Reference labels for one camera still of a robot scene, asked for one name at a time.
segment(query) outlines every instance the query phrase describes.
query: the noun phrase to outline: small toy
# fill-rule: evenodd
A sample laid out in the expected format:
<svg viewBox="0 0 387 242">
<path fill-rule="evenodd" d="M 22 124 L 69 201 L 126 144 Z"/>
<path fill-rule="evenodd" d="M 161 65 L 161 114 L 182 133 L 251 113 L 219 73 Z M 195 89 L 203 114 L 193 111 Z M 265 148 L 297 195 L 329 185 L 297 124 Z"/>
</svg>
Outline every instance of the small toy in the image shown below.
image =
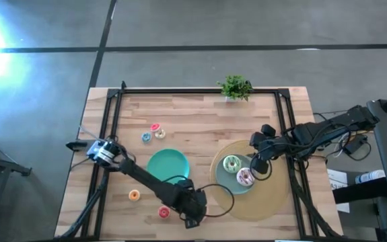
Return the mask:
<svg viewBox="0 0 387 242">
<path fill-rule="evenodd" d="M 237 173 L 241 169 L 241 160 L 235 155 L 228 155 L 223 160 L 223 168 L 229 173 Z"/>
<path fill-rule="evenodd" d="M 138 201 L 140 197 L 141 193 L 139 193 L 138 190 L 131 190 L 131 192 L 129 192 L 129 200 L 132 202 Z"/>
<path fill-rule="evenodd" d="M 157 132 L 154 133 L 156 138 L 165 138 L 165 130 L 159 129 Z"/>
<path fill-rule="evenodd" d="M 150 131 L 157 132 L 160 129 L 160 124 L 152 124 L 150 127 Z"/>
<path fill-rule="evenodd" d="M 250 172 L 250 169 L 247 167 L 241 168 L 236 174 L 236 180 L 239 184 L 243 186 L 251 186 L 254 183 L 254 177 Z"/>
<path fill-rule="evenodd" d="M 148 143 L 151 140 L 151 133 L 150 132 L 145 132 L 141 135 L 142 142 Z"/>
<path fill-rule="evenodd" d="M 168 218 L 171 210 L 167 206 L 161 206 L 157 212 L 160 218 Z"/>
</svg>

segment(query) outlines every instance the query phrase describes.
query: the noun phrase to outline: green donut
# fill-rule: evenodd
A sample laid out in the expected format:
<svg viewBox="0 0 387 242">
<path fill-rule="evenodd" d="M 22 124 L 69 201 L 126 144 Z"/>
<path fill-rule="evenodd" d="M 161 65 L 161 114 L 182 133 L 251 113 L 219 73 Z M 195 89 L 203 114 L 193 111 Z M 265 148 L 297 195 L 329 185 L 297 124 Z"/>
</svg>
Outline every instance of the green donut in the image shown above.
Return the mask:
<svg viewBox="0 0 387 242">
<path fill-rule="evenodd" d="M 237 173 L 241 169 L 241 160 L 235 155 L 228 155 L 223 160 L 223 168 L 229 173 Z"/>
</svg>

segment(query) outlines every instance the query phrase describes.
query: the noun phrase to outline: white pot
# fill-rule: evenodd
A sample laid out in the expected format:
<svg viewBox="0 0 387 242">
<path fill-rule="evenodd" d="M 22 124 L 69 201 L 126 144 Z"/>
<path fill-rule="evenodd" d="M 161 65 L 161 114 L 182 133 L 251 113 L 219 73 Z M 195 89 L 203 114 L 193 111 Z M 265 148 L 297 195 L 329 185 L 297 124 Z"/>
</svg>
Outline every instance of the white pot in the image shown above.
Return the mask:
<svg viewBox="0 0 387 242">
<path fill-rule="evenodd" d="M 232 99 L 230 97 L 225 97 L 226 98 L 226 102 L 238 102 L 237 99 Z"/>
</svg>

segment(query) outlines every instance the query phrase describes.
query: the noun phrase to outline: gray floor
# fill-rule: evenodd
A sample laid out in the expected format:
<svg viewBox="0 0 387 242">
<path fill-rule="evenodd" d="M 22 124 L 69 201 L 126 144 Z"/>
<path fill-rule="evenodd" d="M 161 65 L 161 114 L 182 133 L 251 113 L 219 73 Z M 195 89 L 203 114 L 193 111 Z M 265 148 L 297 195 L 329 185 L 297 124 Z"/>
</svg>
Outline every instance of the gray floor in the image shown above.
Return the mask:
<svg viewBox="0 0 387 242">
<path fill-rule="evenodd" d="M 98 46 L 109 2 L 0 0 L 0 48 Z M 387 0 L 118 1 L 108 46 L 194 44 L 387 44 Z M 0 147 L 33 167 L 6 187 L 0 241 L 53 236 L 72 156 L 65 143 L 77 134 L 95 59 L 0 54 Z M 214 86 L 230 74 L 305 85 L 315 111 L 341 110 L 387 98 L 387 49 L 106 53 L 97 86 Z M 346 165 L 369 171 L 380 159 L 375 148 L 361 163 L 328 164 Z"/>
</svg>

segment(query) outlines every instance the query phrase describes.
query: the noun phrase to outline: yellow donut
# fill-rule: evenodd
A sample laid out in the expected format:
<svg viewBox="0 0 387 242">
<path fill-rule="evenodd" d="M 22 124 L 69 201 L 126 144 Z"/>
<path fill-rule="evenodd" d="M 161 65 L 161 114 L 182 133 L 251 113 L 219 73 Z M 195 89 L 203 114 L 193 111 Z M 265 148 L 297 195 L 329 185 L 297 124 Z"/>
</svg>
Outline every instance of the yellow donut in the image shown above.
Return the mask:
<svg viewBox="0 0 387 242">
<path fill-rule="evenodd" d="M 131 192 L 129 192 L 129 200 L 130 201 L 138 201 L 139 198 L 141 197 L 141 193 L 139 193 L 138 190 L 131 190 Z"/>
</svg>

